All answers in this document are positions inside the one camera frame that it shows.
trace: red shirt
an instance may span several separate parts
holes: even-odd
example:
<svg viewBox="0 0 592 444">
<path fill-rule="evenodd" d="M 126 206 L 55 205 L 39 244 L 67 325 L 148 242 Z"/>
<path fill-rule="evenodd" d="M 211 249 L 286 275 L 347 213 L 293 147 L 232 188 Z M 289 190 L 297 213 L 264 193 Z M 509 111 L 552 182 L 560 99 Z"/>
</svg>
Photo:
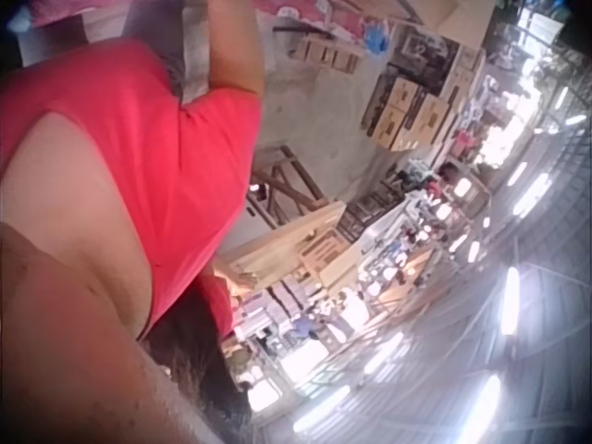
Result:
<svg viewBox="0 0 592 444">
<path fill-rule="evenodd" d="M 0 174 L 50 111 L 94 139 L 117 184 L 152 269 L 151 326 L 210 259 L 244 204 L 260 100 L 219 89 L 181 106 L 164 66 L 142 43 L 90 45 L 8 83 L 0 97 Z"/>
</svg>

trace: shopper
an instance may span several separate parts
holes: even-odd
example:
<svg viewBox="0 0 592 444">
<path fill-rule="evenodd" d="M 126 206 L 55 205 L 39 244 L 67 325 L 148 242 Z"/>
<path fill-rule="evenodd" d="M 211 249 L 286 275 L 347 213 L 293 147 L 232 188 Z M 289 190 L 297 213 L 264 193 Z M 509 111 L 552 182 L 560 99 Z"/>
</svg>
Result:
<svg viewBox="0 0 592 444">
<path fill-rule="evenodd" d="M 132 8 L 153 46 L 69 51 L 1 90 L 3 414 L 27 439 L 208 440 L 135 340 L 212 256 L 248 188 L 264 82 L 253 7 L 207 3 L 210 92 L 189 104 L 171 92 L 182 52 L 164 51 L 182 44 L 173 0 Z"/>
</svg>

